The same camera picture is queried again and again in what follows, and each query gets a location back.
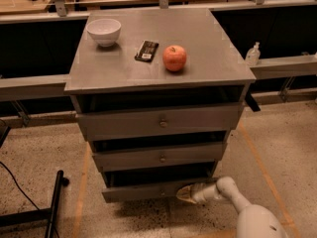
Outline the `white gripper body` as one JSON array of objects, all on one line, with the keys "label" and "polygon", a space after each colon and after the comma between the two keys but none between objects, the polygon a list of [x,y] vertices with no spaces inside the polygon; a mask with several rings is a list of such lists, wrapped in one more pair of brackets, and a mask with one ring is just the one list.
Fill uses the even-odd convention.
[{"label": "white gripper body", "polygon": [[215,183],[195,183],[191,187],[191,198],[195,203],[203,203],[219,200],[220,194]]}]

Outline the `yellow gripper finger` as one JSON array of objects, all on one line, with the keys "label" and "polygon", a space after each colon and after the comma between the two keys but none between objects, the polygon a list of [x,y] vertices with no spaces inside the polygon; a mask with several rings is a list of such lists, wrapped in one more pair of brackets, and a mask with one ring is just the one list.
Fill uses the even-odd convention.
[{"label": "yellow gripper finger", "polygon": [[181,197],[178,196],[177,199],[184,201],[184,202],[188,202],[188,203],[192,203],[192,204],[196,204],[197,202],[195,200],[193,200],[191,197]]},{"label": "yellow gripper finger", "polygon": [[191,191],[192,191],[192,184],[186,185],[177,191],[176,196],[177,197],[190,197]]}]

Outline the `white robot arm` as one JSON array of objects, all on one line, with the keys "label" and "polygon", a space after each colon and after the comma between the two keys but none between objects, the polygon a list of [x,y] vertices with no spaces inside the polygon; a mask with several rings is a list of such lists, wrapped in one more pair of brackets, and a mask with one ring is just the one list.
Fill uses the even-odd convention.
[{"label": "white robot arm", "polygon": [[288,238],[274,214],[263,206],[250,203],[231,177],[186,185],[176,197],[190,203],[230,202],[238,214],[236,238]]}]

